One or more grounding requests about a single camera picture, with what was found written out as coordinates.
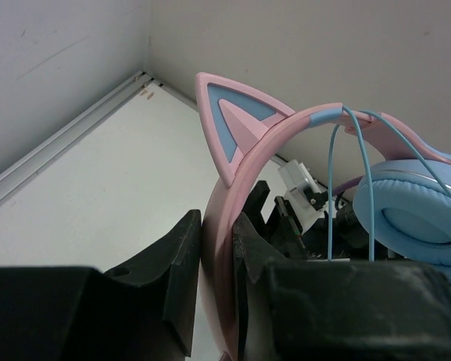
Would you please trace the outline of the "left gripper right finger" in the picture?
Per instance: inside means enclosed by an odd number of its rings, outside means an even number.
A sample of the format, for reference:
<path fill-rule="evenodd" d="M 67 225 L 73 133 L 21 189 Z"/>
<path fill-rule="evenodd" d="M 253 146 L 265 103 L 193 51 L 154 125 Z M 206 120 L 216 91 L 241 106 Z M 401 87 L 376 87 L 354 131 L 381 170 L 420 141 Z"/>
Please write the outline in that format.
<path fill-rule="evenodd" d="M 451 360 L 451 291 L 414 262 L 288 259 L 232 229 L 238 359 Z"/>

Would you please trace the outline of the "pink blue cat-ear headphones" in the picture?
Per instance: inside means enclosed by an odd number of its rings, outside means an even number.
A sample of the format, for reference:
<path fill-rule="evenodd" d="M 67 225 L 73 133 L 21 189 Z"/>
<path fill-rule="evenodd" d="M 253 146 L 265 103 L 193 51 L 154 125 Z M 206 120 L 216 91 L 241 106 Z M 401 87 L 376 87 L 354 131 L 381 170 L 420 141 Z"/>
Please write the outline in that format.
<path fill-rule="evenodd" d="M 195 94 L 204 136 L 219 173 L 204 216 L 201 300 L 224 360 L 238 359 L 232 229 L 269 159 L 292 137 L 324 124 L 344 127 L 360 148 L 373 146 L 383 161 L 365 163 L 351 181 L 353 210 L 369 235 L 399 261 L 428 265 L 451 291 L 451 155 L 424 142 L 387 114 L 352 111 L 341 103 L 295 111 L 279 100 L 215 74 L 200 73 Z"/>

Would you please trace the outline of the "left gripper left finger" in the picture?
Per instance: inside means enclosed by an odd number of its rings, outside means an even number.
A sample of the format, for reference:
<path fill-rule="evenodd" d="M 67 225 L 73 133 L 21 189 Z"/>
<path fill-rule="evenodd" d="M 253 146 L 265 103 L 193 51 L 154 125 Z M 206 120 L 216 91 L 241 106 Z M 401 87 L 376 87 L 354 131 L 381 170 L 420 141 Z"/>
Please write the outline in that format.
<path fill-rule="evenodd" d="M 0 267 L 0 360 L 183 360 L 191 355 L 201 213 L 100 272 Z"/>

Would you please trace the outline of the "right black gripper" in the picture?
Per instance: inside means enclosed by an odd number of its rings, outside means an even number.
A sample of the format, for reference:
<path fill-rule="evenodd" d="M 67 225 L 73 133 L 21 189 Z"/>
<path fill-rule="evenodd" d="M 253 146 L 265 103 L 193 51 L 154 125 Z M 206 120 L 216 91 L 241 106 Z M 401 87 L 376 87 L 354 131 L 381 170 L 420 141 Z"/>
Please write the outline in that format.
<path fill-rule="evenodd" d="M 266 180 L 258 180 L 244 204 L 244 213 L 257 233 L 266 241 L 268 228 L 262 208 L 269 195 Z M 290 202 L 277 197 L 274 202 L 274 248 L 289 259 L 326 260 L 328 256 L 328 221 L 332 221 L 332 259 L 361 259 L 369 256 L 369 235 L 359 223 L 353 206 L 346 203 L 330 218 L 323 212 L 319 219 L 303 231 Z"/>

